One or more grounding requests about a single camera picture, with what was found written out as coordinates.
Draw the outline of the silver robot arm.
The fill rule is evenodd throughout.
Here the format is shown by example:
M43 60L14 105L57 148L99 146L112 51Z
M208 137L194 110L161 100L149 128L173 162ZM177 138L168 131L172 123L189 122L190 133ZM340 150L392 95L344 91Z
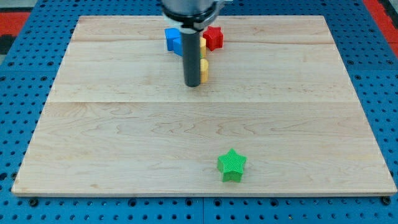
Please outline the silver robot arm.
M172 27L185 33L200 32L212 24L233 0L161 0L162 14Z

